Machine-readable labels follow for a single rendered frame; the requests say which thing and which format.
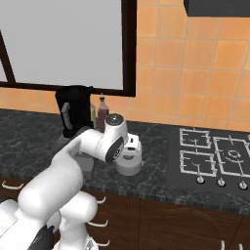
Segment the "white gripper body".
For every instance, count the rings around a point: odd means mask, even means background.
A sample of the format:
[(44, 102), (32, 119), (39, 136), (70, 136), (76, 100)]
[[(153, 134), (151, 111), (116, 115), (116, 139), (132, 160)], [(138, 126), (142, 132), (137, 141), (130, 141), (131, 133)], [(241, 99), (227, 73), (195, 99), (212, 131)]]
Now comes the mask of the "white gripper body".
[(142, 155), (142, 145), (138, 144), (137, 146), (125, 146), (121, 155), (125, 160), (132, 160), (139, 157)]

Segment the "black gas hob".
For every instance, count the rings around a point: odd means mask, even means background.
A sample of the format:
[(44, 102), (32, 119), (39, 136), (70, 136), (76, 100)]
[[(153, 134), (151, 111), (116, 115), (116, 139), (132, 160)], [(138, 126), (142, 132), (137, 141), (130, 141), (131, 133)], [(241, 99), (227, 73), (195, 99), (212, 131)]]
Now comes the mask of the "black gas hob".
[[(199, 175), (204, 184), (196, 181)], [(219, 179), (224, 187), (217, 185)], [(248, 189), (240, 189), (240, 182)], [(250, 133), (171, 126), (167, 184), (250, 197)]]

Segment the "yellow glass bottle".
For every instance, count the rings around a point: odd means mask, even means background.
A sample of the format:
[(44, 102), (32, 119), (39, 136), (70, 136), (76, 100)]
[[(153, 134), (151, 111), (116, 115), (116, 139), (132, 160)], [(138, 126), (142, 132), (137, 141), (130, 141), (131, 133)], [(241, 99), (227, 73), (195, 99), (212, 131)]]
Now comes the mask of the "yellow glass bottle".
[(91, 108), (91, 121), (93, 122), (94, 129), (96, 129), (97, 128), (96, 108), (93, 104), (91, 104), (90, 108)]

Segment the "black range hood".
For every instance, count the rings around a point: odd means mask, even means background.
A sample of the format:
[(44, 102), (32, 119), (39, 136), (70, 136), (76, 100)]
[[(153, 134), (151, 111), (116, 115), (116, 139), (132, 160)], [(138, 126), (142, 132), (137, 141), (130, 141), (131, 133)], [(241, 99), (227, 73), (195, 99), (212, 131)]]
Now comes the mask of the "black range hood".
[(183, 0), (188, 17), (250, 18), (250, 0)]

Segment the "dark wood drawer front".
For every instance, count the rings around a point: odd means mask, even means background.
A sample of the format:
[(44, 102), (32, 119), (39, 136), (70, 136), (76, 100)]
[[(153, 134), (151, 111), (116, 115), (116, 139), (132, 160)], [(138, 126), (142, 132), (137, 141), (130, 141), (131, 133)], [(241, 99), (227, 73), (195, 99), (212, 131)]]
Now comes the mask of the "dark wood drawer front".
[(88, 190), (88, 193), (95, 196), (98, 201), (104, 200), (104, 203), (99, 205), (99, 210), (102, 212), (125, 217), (139, 215), (140, 200), (138, 198), (93, 190)]
[(115, 233), (110, 231), (94, 230), (90, 235), (99, 243), (110, 243), (100, 250), (139, 250), (139, 238), (130, 233)]
[(105, 211), (100, 209), (92, 223), (101, 226), (87, 226), (90, 231), (121, 236), (139, 236), (139, 214), (136, 211)]
[(20, 190), (9, 190), (9, 189), (2, 188), (1, 184), (3, 181), (6, 181), (6, 184), (8, 186), (17, 187), (20, 184), (24, 184), (24, 186), (25, 186), (29, 182), (29, 179), (23, 180), (23, 179), (16, 179), (16, 178), (9, 178), (9, 177), (1, 177), (0, 176), (0, 194), (7, 195), (7, 196), (17, 200), (18, 196), (21, 192), (21, 189)]

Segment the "black blender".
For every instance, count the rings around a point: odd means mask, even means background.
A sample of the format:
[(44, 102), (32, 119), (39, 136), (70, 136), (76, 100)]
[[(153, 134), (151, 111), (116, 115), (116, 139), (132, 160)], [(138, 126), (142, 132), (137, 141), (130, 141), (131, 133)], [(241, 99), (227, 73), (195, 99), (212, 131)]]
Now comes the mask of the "black blender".
[(93, 87), (65, 86), (56, 92), (65, 138), (72, 138), (81, 128), (93, 128), (90, 97)]

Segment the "dark red bottle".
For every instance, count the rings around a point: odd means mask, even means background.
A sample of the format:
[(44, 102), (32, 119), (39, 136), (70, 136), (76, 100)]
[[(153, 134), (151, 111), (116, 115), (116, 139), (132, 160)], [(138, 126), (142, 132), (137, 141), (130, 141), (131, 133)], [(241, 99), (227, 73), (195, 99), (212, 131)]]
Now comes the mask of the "dark red bottle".
[(105, 97), (100, 96), (100, 107), (98, 109), (98, 126), (101, 132), (104, 131), (104, 121), (109, 115), (109, 107), (105, 104)]

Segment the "dark framed window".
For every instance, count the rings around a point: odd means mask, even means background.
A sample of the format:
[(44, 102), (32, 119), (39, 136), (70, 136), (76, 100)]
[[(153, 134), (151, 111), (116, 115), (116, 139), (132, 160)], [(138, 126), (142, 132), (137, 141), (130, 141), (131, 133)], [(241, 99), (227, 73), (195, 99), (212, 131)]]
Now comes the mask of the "dark framed window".
[(0, 0), (0, 87), (136, 95), (137, 0)]

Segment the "dark wood cupboard door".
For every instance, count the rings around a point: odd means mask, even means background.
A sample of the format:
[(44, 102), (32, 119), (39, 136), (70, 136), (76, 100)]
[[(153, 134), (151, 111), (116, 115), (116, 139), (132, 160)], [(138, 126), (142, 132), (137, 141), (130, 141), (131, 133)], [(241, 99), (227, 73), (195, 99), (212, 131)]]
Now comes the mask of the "dark wood cupboard door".
[(250, 215), (244, 216), (236, 233), (236, 243), (243, 245), (243, 250), (250, 250)]
[(229, 250), (242, 219), (229, 212), (141, 200), (139, 250)]

